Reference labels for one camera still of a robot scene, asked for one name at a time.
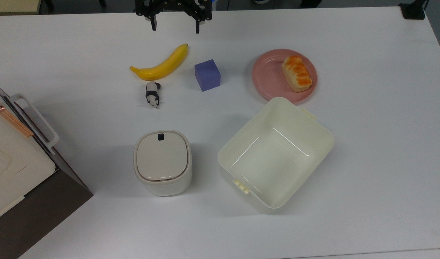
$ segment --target storage box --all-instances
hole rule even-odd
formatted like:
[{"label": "storage box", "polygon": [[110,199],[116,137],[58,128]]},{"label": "storage box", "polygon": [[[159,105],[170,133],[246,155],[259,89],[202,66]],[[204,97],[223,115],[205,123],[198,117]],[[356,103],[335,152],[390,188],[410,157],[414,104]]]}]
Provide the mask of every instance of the storage box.
[{"label": "storage box", "polygon": [[334,145],[332,134],[282,97],[268,102],[219,152],[222,177],[260,213],[272,213]]}]

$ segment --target gray floor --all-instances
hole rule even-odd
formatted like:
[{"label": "gray floor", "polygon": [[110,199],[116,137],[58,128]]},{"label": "gray floor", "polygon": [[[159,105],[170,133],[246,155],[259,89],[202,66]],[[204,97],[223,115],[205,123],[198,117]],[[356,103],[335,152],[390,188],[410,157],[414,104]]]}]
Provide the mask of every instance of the gray floor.
[{"label": "gray floor", "polygon": [[[397,6],[401,2],[413,0],[322,0],[317,8]],[[107,7],[102,8],[98,0],[52,0],[52,14],[69,13],[131,13],[134,10],[133,0],[106,0]],[[257,5],[252,0],[230,0],[229,10],[292,9],[298,8],[301,0],[270,0]],[[228,0],[218,0],[217,10],[226,10]],[[41,5],[41,14],[48,14],[46,4]],[[437,41],[440,44],[440,0],[430,0],[426,15],[431,23]]]}]

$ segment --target bread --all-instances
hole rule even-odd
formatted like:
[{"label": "bread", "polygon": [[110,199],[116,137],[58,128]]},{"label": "bread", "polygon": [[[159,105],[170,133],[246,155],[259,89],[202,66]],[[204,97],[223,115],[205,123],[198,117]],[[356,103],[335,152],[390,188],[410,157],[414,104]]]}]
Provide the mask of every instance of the bread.
[{"label": "bread", "polygon": [[282,71],[295,92],[308,90],[312,84],[308,70],[299,56],[287,57],[282,64]]}]

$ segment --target container handle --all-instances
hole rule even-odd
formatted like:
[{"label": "container handle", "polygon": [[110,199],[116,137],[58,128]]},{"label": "container handle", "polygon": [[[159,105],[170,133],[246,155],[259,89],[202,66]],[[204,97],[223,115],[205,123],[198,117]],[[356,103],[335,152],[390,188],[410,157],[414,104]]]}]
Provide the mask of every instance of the container handle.
[{"label": "container handle", "polygon": [[45,143],[46,147],[48,149],[52,148],[59,141],[59,135],[57,135],[57,133],[54,131],[54,129],[51,127],[51,125],[49,125],[49,123],[47,123],[46,119],[44,119],[44,117],[41,115],[41,113],[38,111],[38,109],[35,108],[35,106],[25,97],[25,95],[15,94],[15,95],[9,97],[9,100],[13,103],[15,103],[17,100],[20,100],[20,99],[23,99],[28,103],[28,106],[30,106],[30,108],[36,113],[36,116],[38,116],[40,118],[42,123],[44,123],[44,125],[46,125],[46,128],[52,133],[52,139],[49,140],[47,143]]}]

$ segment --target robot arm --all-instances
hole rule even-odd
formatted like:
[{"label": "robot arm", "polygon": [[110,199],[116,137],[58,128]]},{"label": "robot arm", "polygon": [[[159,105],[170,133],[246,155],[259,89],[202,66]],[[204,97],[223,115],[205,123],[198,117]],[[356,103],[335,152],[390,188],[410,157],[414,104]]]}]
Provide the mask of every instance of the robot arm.
[{"label": "robot arm", "polygon": [[146,6],[143,0],[135,0],[135,13],[138,16],[144,16],[145,19],[151,21],[153,31],[156,31],[156,15],[166,10],[182,10],[196,21],[196,33],[199,33],[199,24],[205,20],[212,19],[212,1],[199,0],[201,8],[196,4],[195,0],[150,0]]}]

